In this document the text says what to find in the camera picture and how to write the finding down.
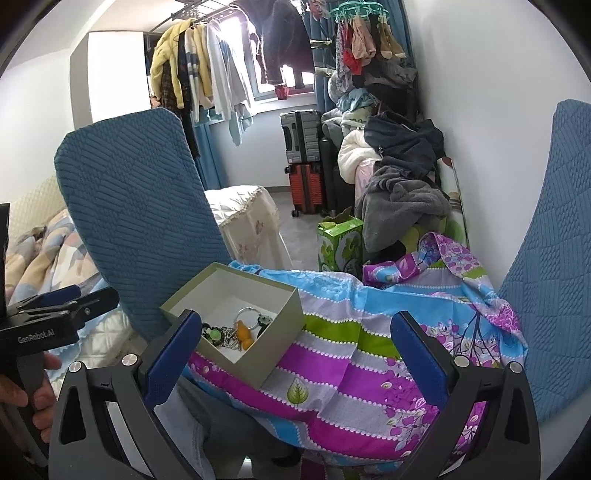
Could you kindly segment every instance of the dark sweater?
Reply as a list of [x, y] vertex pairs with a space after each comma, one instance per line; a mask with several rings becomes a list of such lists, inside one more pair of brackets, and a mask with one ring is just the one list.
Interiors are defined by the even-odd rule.
[[314, 72], [310, 37], [300, 13], [289, 0], [236, 0], [232, 4], [255, 26], [263, 80], [266, 78], [270, 85], [283, 84], [283, 65], [296, 72]]

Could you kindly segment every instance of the finger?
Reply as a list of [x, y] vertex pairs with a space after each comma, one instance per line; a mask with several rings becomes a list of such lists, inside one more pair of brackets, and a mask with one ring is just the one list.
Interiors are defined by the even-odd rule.
[[37, 410], [43, 410], [44, 408], [55, 405], [57, 399], [56, 394], [49, 383], [47, 374], [41, 383], [41, 387], [33, 395], [33, 405]]
[[29, 399], [24, 390], [18, 388], [12, 380], [0, 375], [0, 403], [26, 407]]
[[45, 430], [51, 427], [53, 423], [54, 407], [38, 411], [33, 415], [33, 425], [37, 430]]
[[61, 360], [58, 356], [53, 353], [45, 352], [43, 354], [45, 358], [45, 368], [48, 370], [57, 370], [61, 367]]
[[51, 428], [41, 431], [41, 440], [43, 440], [45, 443], [49, 443], [50, 438], [51, 438]]

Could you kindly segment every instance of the suitcase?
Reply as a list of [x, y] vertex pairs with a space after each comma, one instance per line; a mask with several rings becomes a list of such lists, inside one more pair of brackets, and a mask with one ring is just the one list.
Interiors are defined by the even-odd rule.
[[320, 162], [292, 164], [285, 168], [290, 176], [292, 217], [302, 213], [320, 213], [324, 208], [322, 165]]
[[281, 127], [285, 137], [287, 163], [320, 161], [320, 114], [316, 110], [282, 113]]

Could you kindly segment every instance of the window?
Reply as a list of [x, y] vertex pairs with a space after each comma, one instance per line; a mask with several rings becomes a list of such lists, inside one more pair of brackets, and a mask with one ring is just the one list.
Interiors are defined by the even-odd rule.
[[[294, 1], [293, 4], [299, 7], [300, 1]], [[242, 12], [237, 12], [221, 21], [220, 26], [226, 41], [232, 46], [238, 55], [242, 54], [244, 56], [246, 71], [248, 72], [248, 78], [251, 83], [252, 93], [255, 100], [275, 98], [275, 86], [261, 83], [261, 67], [255, 59], [256, 45], [250, 40], [251, 33], [254, 33], [255, 31], [254, 25], [248, 21], [247, 17]], [[313, 73], [302, 72], [301, 81], [298, 83], [303, 84], [304, 87], [294, 90], [293, 88], [296, 86], [296, 78], [293, 69], [284, 65], [282, 71], [285, 78], [285, 84], [290, 87], [290, 94], [314, 91]]]

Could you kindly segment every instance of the silver screw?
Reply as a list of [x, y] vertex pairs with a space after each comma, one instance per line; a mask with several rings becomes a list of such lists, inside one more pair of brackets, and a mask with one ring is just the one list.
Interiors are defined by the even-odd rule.
[[68, 367], [68, 370], [70, 372], [72, 372], [73, 374], [75, 374], [80, 368], [82, 368], [82, 363], [79, 362], [78, 360], [76, 360], [75, 362], [72, 362], [70, 364], [70, 366]]
[[135, 353], [128, 353], [121, 361], [126, 367], [129, 367], [138, 361], [138, 356]]
[[453, 362], [460, 368], [466, 368], [468, 365], [470, 365], [470, 359], [463, 355], [454, 357]]
[[519, 362], [511, 362], [509, 368], [511, 368], [511, 371], [515, 374], [520, 374], [523, 371], [523, 367]]

